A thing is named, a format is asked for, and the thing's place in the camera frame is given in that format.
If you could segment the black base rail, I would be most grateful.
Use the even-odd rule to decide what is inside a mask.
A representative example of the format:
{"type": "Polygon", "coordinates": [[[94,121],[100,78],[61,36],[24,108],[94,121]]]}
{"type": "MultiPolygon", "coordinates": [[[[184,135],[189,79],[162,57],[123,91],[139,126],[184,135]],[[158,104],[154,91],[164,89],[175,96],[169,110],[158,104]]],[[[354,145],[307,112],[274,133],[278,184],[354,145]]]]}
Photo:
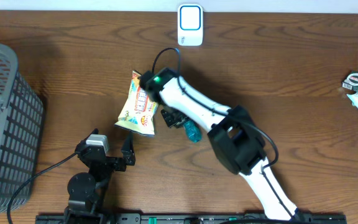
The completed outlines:
{"type": "Polygon", "coordinates": [[[250,220],[256,223],[268,218],[262,213],[247,213],[237,215],[141,215],[139,213],[117,213],[110,217],[85,217],[70,215],[38,215],[35,224],[64,224],[64,223],[116,223],[116,224],[184,224],[184,223],[224,223],[230,221],[250,220]]]}

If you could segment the yellow snack bag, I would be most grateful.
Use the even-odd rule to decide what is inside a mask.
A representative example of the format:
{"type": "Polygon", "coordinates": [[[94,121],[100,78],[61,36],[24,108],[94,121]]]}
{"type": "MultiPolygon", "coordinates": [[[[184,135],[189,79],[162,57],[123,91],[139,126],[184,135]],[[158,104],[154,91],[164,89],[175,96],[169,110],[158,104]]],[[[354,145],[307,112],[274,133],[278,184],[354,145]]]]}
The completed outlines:
{"type": "Polygon", "coordinates": [[[140,87],[140,77],[140,73],[132,71],[129,94],[114,125],[143,136],[154,136],[153,117],[159,104],[140,87]]]}

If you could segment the teal mouthwash bottle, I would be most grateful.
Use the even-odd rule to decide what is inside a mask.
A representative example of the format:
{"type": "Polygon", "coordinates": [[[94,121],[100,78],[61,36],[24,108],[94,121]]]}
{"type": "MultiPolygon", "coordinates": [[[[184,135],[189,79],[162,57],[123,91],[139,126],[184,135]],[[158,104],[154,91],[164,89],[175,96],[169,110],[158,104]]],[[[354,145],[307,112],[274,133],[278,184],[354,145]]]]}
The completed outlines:
{"type": "Polygon", "coordinates": [[[201,131],[193,120],[188,120],[183,124],[186,135],[191,142],[199,142],[202,139],[201,131]]]}

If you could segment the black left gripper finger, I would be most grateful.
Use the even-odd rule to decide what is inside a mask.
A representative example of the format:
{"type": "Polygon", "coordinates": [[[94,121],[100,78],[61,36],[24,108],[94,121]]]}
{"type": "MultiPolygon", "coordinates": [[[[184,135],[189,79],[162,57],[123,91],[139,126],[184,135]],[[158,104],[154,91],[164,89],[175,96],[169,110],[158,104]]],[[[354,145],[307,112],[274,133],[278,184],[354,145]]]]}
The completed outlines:
{"type": "Polygon", "coordinates": [[[121,152],[123,155],[123,158],[128,166],[134,166],[135,165],[135,152],[133,147],[133,134],[130,132],[126,140],[124,141],[124,144],[122,145],[121,152]]]}
{"type": "Polygon", "coordinates": [[[95,128],[85,139],[88,139],[92,134],[99,134],[98,128],[95,128]]]}

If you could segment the grey plastic mesh basket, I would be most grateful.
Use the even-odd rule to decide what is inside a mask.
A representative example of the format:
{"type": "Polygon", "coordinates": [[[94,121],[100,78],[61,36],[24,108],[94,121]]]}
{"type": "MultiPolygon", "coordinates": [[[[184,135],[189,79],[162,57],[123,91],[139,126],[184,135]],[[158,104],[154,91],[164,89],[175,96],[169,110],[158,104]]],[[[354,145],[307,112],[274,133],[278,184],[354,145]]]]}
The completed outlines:
{"type": "Polygon", "coordinates": [[[35,174],[45,111],[37,94],[18,71],[16,53],[0,44],[0,213],[25,204],[32,193],[27,184],[35,174]]]}

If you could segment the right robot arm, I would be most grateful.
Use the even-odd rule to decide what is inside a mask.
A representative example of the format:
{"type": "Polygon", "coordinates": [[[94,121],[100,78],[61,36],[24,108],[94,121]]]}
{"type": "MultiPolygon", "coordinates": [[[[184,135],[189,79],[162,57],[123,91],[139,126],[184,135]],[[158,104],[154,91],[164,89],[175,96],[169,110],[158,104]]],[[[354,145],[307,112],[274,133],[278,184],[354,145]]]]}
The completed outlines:
{"type": "Polygon", "coordinates": [[[248,183],[267,218],[295,220],[298,208],[272,172],[278,157],[269,159],[264,149],[267,143],[274,151],[278,147],[255,125],[245,108],[231,108],[211,100],[170,68],[158,73],[145,72],[140,76],[140,87],[152,101],[183,113],[207,132],[218,161],[248,183]]]}

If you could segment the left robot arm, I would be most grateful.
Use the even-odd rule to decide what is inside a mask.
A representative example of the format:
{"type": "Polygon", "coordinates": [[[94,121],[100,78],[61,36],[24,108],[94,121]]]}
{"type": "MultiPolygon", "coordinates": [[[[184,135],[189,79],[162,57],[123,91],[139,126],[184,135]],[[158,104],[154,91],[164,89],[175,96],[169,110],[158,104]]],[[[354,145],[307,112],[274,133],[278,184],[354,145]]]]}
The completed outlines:
{"type": "Polygon", "coordinates": [[[121,157],[108,156],[108,151],[108,138],[97,129],[77,144],[75,154],[88,172],[80,172],[68,182],[63,223],[116,223],[116,216],[103,210],[104,196],[112,174],[135,164],[132,133],[121,147],[121,157]]]}

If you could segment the white barcode scanner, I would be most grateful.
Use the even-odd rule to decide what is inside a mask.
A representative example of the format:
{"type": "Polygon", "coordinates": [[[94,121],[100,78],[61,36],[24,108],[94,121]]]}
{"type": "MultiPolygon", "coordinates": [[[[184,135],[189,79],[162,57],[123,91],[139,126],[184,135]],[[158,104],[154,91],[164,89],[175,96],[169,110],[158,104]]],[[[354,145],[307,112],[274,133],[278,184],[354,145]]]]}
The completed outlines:
{"type": "Polygon", "coordinates": [[[203,43],[203,7],[181,4],[177,10],[177,35],[180,46],[200,46],[203,43]]]}

